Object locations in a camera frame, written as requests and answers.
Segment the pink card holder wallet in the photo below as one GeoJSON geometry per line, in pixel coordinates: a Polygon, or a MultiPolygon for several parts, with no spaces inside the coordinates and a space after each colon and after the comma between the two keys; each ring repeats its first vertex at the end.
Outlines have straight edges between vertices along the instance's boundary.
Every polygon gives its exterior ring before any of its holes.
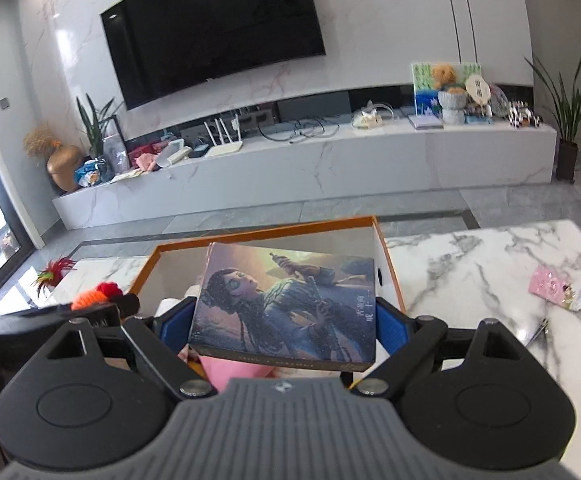
{"type": "Polygon", "coordinates": [[[188,344],[179,352],[178,357],[194,372],[207,379],[217,392],[228,388],[232,379],[266,378],[275,372],[275,367],[272,366],[199,356],[188,344]]]}

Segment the illustrated book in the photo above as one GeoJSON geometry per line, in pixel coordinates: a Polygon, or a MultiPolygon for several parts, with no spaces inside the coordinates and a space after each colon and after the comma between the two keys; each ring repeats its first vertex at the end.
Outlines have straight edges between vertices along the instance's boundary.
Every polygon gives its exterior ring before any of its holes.
{"type": "Polygon", "coordinates": [[[214,243],[188,344],[199,356],[275,367],[364,372],[376,359],[375,263],[214,243]]]}

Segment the white plush striped hat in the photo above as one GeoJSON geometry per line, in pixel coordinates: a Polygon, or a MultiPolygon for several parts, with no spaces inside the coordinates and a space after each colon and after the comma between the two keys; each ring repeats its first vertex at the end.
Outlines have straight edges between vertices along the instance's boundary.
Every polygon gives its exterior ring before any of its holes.
{"type": "Polygon", "coordinates": [[[70,309],[79,311],[89,309],[102,304],[114,304],[119,311],[120,318],[130,318],[138,314],[140,300],[138,296],[123,292],[114,282],[101,282],[92,289],[79,292],[74,297],[70,309]]]}

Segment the orange cardboard storage box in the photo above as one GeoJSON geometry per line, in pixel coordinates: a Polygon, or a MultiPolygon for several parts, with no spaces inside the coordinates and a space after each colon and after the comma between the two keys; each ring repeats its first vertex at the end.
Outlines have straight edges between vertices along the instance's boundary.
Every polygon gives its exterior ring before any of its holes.
{"type": "Polygon", "coordinates": [[[130,286],[130,292],[140,300],[141,314],[155,314],[162,299],[182,299],[190,287],[199,284],[207,264],[208,247],[214,243],[263,247],[266,250],[263,261],[274,271],[280,269],[273,262],[273,255],[285,255],[295,261],[299,261],[304,252],[372,258],[376,294],[397,310],[406,310],[397,271],[379,222],[367,216],[213,234],[159,244],[130,286]]]}

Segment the small scissors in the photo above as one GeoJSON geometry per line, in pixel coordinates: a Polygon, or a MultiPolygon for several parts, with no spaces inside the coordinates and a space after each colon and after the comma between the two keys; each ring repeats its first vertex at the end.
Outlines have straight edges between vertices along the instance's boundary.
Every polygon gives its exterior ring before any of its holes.
{"type": "Polygon", "coordinates": [[[543,318],[543,320],[540,322],[539,326],[537,326],[537,329],[530,336],[529,340],[525,343],[525,346],[527,348],[530,348],[533,344],[535,344],[541,338],[545,338],[548,334],[548,329],[549,329],[549,319],[543,318]]]}

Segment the green potted plant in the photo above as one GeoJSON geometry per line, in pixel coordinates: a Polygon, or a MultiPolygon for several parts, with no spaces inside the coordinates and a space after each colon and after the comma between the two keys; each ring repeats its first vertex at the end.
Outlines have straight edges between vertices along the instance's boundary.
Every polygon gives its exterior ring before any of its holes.
{"type": "Polygon", "coordinates": [[[88,94],[85,95],[85,103],[79,98],[76,102],[83,132],[89,142],[89,154],[92,159],[104,158],[112,171],[117,172],[124,142],[117,118],[118,107],[114,107],[114,99],[100,108],[95,106],[88,94]]]}
{"type": "Polygon", "coordinates": [[[547,90],[552,105],[547,111],[556,124],[558,145],[556,155],[555,178],[558,181],[575,183],[575,166],[577,166],[579,146],[575,142],[581,125],[581,86],[578,83],[581,73],[581,56],[570,89],[567,89],[563,75],[553,78],[539,58],[533,61],[525,58],[533,74],[539,78],[547,90]]]}

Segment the golden vase with dried flowers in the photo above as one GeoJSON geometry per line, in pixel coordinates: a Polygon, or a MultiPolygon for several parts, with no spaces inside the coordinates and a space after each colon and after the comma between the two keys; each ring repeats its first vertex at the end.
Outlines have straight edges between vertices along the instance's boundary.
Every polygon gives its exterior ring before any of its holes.
{"type": "Polygon", "coordinates": [[[29,157],[44,160],[46,171],[62,191],[77,191],[74,173],[84,161],[81,148],[65,144],[48,124],[42,124],[25,135],[24,149],[29,157]]]}

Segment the white wifi router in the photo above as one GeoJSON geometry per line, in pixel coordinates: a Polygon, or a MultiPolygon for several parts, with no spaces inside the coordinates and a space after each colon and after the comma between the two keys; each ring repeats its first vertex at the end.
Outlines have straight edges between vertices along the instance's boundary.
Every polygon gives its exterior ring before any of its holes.
{"type": "Polygon", "coordinates": [[[211,142],[206,153],[208,158],[234,154],[243,148],[244,142],[240,130],[237,130],[237,139],[234,140],[221,117],[214,119],[213,127],[210,126],[209,122],[204,122],[204,125],[211,142]]]}

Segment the green blue picture board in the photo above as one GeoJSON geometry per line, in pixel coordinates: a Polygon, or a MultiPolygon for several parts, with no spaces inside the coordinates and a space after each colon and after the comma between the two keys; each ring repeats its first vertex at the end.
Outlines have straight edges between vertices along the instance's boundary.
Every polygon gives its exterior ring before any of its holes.
{"type": "Polygon", "coordinates": [[[413,63],[414,105],[417,115],[441,115],[438,94],[449,88],[465,88],[466,79],[482,74],[480,63],[413,63]]]}

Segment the teddy bear in basket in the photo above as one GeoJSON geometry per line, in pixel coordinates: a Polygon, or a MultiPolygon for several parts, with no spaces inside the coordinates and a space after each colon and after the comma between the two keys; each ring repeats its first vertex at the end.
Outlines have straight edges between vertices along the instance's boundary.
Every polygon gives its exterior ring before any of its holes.
{"type": "Polygon", "coordinates": [[[435,64],[430,69],[433,88],[438,92],[442,120],[447,125],[465,124],[467,92],[458,82],[457,73],[450,64],[435,64]]]}

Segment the cow figurines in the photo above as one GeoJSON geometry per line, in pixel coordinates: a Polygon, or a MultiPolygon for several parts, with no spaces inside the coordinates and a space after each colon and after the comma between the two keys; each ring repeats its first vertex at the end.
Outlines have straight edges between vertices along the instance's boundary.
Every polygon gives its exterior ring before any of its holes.
{"type": "Polygon", "coordinates": [[[543,119],[535,114],[526,102],[514,101],[509,103],[508,121],[516,129],[539,128],[543,119]]]}

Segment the round paper fan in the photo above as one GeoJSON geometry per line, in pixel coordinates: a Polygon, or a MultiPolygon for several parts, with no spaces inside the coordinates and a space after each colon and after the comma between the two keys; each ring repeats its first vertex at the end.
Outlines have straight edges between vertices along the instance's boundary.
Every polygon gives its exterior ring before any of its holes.
{"type": "Polygon", "coordinates": [[[471,74],[465,80],[466,92],[478,106],[484,107],[491,100],[491,88],[487,81],[477,73],[471,74]]]}

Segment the green potted plant right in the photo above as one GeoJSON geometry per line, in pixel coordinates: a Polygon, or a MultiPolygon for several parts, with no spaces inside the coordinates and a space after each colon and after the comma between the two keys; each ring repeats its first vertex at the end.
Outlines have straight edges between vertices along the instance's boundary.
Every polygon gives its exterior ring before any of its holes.
{"type": "Polygon", "coordinates": [[[533,74],[539,78],[547,90],[552,105],[547,111],[556,124],[558,145],[556,155],[555,178],[558,181],[575,183],[575,166],[577,166],[579,146],[575,142],[581,125],[581,86],[578,83],[581,73],[581,56],[570,89],[567,89],[563,75],[553,78],[539,58],[533,61],[525,58],[533,74]]]}

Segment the black television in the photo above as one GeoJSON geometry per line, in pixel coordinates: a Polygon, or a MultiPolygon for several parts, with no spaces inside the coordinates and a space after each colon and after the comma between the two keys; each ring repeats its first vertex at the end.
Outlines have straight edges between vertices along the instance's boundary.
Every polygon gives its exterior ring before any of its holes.
{"type": "Polygon", "coordinates": [[[122,0],[100,18],[123,101],[325,54],[314,0],[122,0]]]}

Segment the pink card with keychain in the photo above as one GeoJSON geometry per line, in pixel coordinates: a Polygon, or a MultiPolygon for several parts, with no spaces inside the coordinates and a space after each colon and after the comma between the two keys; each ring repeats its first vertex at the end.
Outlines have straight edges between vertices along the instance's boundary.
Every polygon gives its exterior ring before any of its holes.
{"type": "Polygon", "coordinates": [[[538,266],[530,278],[528,292],[553,306],[572,312],[581,311],[581,289],[569,278],[549,266],[538,266]]]}

